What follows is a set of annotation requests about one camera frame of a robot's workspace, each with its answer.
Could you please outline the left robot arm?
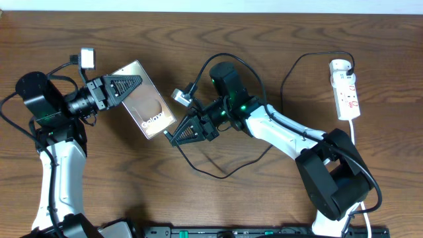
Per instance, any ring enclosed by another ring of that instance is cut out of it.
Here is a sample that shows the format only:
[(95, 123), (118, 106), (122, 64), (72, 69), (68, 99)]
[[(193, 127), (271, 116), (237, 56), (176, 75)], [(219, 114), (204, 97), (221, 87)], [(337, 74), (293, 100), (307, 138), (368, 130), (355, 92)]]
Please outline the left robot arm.
[(83, 211), (85, 125), (91, 116), (121, 104), (143, 80), (139, 75), (104, 75), (63, 95), (54, 79), (67, 77), (33, 71), (15, 87), (40, 125), (30, 134), (43, 163), (42, 201), (30, 237), (102, 237)]

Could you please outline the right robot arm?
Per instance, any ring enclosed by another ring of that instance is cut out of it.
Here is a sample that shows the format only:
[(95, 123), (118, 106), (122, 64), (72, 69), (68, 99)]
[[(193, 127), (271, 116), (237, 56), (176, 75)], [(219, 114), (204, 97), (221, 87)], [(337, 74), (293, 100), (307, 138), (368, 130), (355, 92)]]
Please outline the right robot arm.
[(210, 69), (217, 99), (207, 106), (194, 98), (196, 87), (175, 89), (172, 97), (188, 108), (173, 134), (171, 145), (215, 139), (218, 128), (232, 128), (268, 142), (297, 165), (307, 194), (317, 209), (315, 235), (342, 237), (360, 202), (374, 188), (374, 179), (352, 139), (342, 130), (330, 133), (307, 128), (283, 115), (264, 100), (252, 96), (231, 62)]

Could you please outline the white power strip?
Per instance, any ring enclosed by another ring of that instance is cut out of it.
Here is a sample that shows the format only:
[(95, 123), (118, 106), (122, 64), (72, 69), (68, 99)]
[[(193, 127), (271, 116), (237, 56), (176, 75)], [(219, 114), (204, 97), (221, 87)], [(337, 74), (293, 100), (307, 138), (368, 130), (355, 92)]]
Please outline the white power strip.
[(360, 116), (355, 74), (335, 71), (330, 78), (339, 120), (353, 120)]

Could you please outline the white charger plug adapter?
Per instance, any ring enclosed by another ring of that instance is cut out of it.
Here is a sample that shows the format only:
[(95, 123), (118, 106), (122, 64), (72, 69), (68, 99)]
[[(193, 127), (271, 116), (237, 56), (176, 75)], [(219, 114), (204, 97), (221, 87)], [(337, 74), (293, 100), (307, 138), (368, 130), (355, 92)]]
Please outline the white charger plug adapter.
[(329, 63), (330, 74), (333, 74), (335, 71), (346, 71), (350, 75), (350, 70), (352, 69), (352, 64), (345, 59), (334, 59)]

